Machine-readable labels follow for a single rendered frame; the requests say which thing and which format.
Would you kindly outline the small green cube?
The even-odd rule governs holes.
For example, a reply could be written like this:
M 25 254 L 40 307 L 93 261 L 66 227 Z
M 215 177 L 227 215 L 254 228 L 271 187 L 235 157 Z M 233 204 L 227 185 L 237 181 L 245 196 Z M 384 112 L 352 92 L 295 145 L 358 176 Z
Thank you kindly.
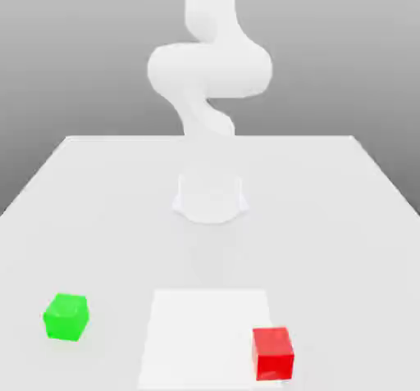
M 57 293 L 43 313 L 43 322 L 50 339 L 77 342 L 89 322 L 87 298 Z

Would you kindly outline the small red cube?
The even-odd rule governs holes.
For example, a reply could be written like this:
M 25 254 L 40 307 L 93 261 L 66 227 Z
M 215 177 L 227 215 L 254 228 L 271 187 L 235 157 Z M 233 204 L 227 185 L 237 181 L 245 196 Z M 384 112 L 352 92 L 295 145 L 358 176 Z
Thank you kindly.
M 253 328 L 252 357 L 256 381 L 292 379 L 294 348 L 286 327 Z

